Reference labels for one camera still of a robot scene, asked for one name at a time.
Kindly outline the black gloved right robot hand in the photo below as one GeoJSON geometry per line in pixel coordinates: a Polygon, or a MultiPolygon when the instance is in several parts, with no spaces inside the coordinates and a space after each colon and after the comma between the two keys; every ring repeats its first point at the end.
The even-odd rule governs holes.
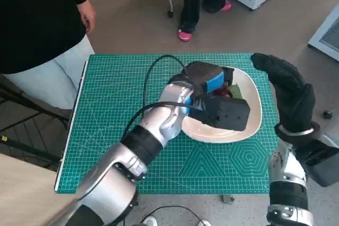
{"type": "Polygon", "coordinates": [[[311,129],[315,106],[312,84],[304,81],[294,65],[276,56],[254,53],[251,61],[255,69],[267,74],[275,89],[280,124],[291,133],[311,129]]]}

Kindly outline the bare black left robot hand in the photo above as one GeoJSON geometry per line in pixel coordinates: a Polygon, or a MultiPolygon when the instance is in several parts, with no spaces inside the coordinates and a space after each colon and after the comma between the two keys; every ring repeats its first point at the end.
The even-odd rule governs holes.
{"type": "Polygon", "coordinates": [[[234,68],[202,61],[194,61],[182,70],[184,77],[193,85],[194,97],[205,95],[232,97],[229,87],[233,83],[234,68]]]}

